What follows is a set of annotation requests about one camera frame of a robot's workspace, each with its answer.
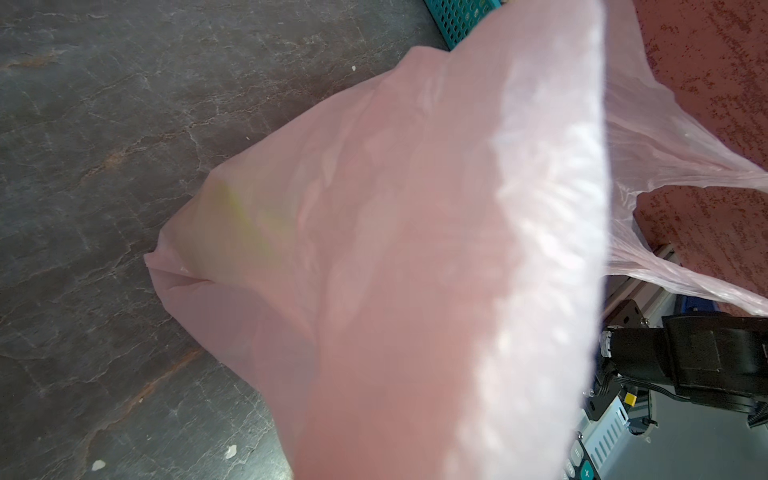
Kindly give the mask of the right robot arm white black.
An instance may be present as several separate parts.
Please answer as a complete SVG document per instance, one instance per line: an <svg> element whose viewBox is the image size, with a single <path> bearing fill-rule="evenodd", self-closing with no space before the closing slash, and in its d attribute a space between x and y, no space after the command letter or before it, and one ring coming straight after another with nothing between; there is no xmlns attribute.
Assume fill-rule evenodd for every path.
<svg viewBox="0 0 768 480"><path fill-rule="evenodd" d="M618 384L767 424L767 319L693 312L601 334L597 391Z"/></svg>

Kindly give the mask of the pink plastic bag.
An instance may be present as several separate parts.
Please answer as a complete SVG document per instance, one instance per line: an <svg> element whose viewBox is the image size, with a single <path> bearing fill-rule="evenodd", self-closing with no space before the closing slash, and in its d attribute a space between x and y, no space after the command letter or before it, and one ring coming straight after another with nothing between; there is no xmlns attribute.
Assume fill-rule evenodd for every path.
<svg viewBox="0 0 768 480"><path fill-rule="evenodd" d="M145 262L296 478L553 479L605 275L767 311L643 247L666 185L767 175L654 79L631 2L516 1L214 168Z"/></svg>

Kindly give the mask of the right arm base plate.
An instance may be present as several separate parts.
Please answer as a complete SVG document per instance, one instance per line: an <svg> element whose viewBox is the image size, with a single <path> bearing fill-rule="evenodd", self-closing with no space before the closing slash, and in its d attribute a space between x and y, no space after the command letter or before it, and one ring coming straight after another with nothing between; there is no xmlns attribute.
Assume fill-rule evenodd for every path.
<svg viewBox="0 0 768 480"><path fill-rule="evenodd" d="M592 386L586 394L584 410L591 421L598 421L619 394L620 376L648 380L653 367L653 334L643 323L634 300L621 301L604 319L595 351Z"/></svg>

